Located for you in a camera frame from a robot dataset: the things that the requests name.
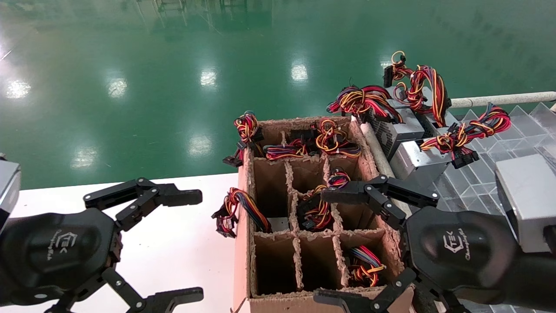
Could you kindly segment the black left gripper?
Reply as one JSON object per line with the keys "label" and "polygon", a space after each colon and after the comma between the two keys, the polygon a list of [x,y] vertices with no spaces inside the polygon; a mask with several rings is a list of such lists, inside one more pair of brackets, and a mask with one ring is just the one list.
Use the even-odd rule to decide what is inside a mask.
{"label": "black left gripper", "polygon": [[[201,287],[143,298],[114,268],[123,247],[119,230],[131,230],[159,206],[202,200],[201,190],[179,190],[173,183],[139,177],[85,195],[87,210],[79,213],[8,219],[1,233],[1,305],[57,300],[47,312],[70,313],[75,303],[104,285],[128,305],[128,313],[172,313],[179,305],[202,301]],[[102,212],[127,202],[115,222]]]}

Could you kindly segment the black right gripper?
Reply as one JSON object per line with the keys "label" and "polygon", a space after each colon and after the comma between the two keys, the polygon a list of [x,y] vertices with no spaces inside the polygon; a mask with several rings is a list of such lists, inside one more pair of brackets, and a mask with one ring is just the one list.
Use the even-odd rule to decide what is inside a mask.
{"label": "black right gripper", "polygon": [[[346,313],[387,313],[412,283],[422,283],[437,295],[447,313],[468,312],[457,298],[488,305],[555,306],[555,257],[524,252],[504,216],[437,210],[436,193],[390,176],[329,187],[321,192],[321,199],[366,204],[394,230],[405,226],[404,259],[413,269],[404,269],[374,299],[317,290],[316,303]],[[407,219],[393,200],[421,210]]]}

